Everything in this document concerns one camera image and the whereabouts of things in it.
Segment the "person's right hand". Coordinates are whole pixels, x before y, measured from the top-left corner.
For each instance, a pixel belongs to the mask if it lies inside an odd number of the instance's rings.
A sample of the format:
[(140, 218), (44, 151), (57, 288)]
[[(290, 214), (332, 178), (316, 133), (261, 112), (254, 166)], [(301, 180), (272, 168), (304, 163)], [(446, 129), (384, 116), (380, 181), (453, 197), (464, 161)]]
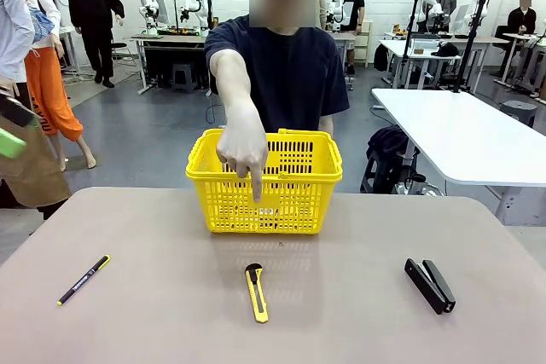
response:
[(218, 158), (239, 178), (250, 176), (253, 200), (260, 202), (268, 148), (258, 110), (251, 100), (241, 99), (229, 103), (225, 114), (226, 125), (217, 145)]

